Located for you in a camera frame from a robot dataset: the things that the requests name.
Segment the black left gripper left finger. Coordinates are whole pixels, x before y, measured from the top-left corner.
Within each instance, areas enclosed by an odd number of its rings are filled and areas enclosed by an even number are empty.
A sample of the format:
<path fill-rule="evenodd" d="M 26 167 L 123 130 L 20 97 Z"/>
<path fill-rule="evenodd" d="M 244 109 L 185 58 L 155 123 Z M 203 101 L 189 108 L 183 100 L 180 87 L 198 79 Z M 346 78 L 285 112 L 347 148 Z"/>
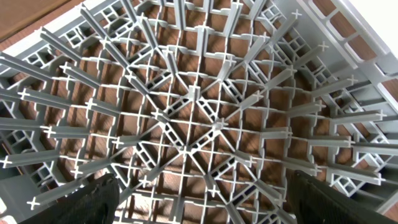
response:
<path fill-rule="evenodd" d="M 118 205 L 118 181 L 105 174 L 21 224 L 112 224 Z"/>

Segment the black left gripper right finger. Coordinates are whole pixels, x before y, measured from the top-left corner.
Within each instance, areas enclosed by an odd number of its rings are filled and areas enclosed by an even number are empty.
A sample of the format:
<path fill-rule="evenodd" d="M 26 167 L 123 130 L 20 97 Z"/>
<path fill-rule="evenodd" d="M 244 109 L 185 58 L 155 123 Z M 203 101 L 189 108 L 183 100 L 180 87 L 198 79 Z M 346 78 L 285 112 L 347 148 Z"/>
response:
<path fill-rule="evenodd" d="M 290 174 L 287 195 L 298 224 L 395 224 L 302 170 Z"/>

